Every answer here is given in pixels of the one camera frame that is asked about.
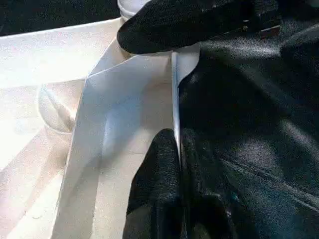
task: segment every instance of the white lid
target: white lid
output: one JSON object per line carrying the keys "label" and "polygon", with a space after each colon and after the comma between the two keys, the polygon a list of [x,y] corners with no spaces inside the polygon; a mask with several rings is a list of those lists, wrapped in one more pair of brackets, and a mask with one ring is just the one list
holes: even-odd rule
{"label": "white lid", "polygon": [[150,0],[118,0],[121,16],[128,20],[134,16]]}

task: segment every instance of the black leather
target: black leather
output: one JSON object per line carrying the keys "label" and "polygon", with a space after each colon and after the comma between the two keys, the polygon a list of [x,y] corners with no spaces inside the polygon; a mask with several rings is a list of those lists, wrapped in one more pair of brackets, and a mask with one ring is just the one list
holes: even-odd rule
{"label": "black leather", "polygon": [[[235,195],[239,217],[226,207],[204,207],[220,208],[220,218],[228,212],[234,226],[236,218],[246,221],[252,228],[246,231],[257,234],[232,232],[224,223],[227,238],[319,238],[318,77],[312,68],[318,67],[319,34],[314,26],[303,31],[290,51],[290,28],[286,40],[204,43],[198,65],[179,86],[183,156],[200,165],[189,167],[191,181],[201,185],[192,191],[221,195],[226,205],[232,204],[227,195]],[[314,51],[303,51],[305,46]],[[215,228],[212,218],[206,228]]]}

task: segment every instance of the gloved hand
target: gloved hand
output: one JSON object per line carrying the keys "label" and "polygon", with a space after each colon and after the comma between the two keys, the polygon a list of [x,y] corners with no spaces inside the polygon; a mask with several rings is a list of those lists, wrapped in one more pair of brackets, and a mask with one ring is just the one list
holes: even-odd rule
{"label": "gloved hand", "polygon": [[280,24],[276,0],[152,0],[120,28],[130,53],[193,45],[224,34],[272,35]]}

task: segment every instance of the white cardboard box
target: white cardboard box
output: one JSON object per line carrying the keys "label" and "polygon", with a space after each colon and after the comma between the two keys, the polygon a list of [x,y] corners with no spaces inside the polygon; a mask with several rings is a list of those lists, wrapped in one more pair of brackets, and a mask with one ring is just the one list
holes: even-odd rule
{"label": "white cardboard box", "polygon": [[[21,87],[33,90],[40,85],[43,89],[45,84],[46,90],[54,89],[62,94],[60,99],[73,105],[73,113],[76,112],[70,143],[63,137],[61,142],[67,142],[66,146],[57,145],[60,135],[55,137],[55,134],[59,131],[52,128],[59,124],[47,122],[56,115],[43,117],[42,114],[44,121],[30,141],[38,140],[31,144],[33,154],[27,162],[18,163],[19,173],[6,169],[13,180],[3,174],[5,170],[1,172],[1,190],[6,193],[14,190],[15,194],[4,194],[0,201],[2,222],[11,222],[9,228],[1,229],[0,235],[10,239],[120,239],[131,180],[153,137],[168,127],[174,128],[179,141],[177,86],[196,66],[199,47],[184,48],[172,55],[168,52],[132,56],[115,39],[122,23],[115,19],[0,38],[4,45],[0,53],[5,59],[0,66],[7,68],[0,69],[4,79],[0,82],[2,89],[15,92]],[[8,50],[12,43],[18,54]],[[36,64],[30,65],[32,57]],[[72,82],[76,79],[82,80],[80,88],[74,86],[79,81]],[[75,94],[70,92],[67,97],[63,95],[64,86],[66,90],[74,88],[79,92],[81,84],[83,91],[79,99],[74,99]],[[34,96],[29,98],[28,105],[36,105]],[[47,109],[49,103],[50,100],[42,108]],[[32,116],[38,119],[42,108],[34,111],[31,107],[26,111],[33,112]],[[46,141],[50,146],[42,145]],[[58,152],[67,154],[65,167],[64,162],[58,163],[60,156],[59,160],[47,156],[48,149],[57,148],[63,148]],[[44,152],[44,156],[38,157],[37,150]],[[45,172],[50,172],[47,180],[43,180]],[[21,192],[20,185],[28,185],[28,192]],[[11,200],[13,196],[27,200],[17,204]],[[6,208],[5,201],[15,210],[19,205],[11,221],[6,213],[11,209]]]}

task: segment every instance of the cardboard divider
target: cardboard divider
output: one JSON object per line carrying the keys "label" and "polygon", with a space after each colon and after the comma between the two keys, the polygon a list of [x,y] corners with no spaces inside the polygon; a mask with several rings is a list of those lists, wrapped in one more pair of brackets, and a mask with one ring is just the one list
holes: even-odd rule
{"label": "cardboard divider", "polygon": [[[154,135],[173,127],[170,56],[111,54],[122,54],[116,40],[84,84],[53,239],[88,239],[92,232],[93,237],[121,235],[116,228],[124,226],[131,179]],[[108,186],[112,180],[117,189]],[[121,214],[115,217],[112,208]]]}

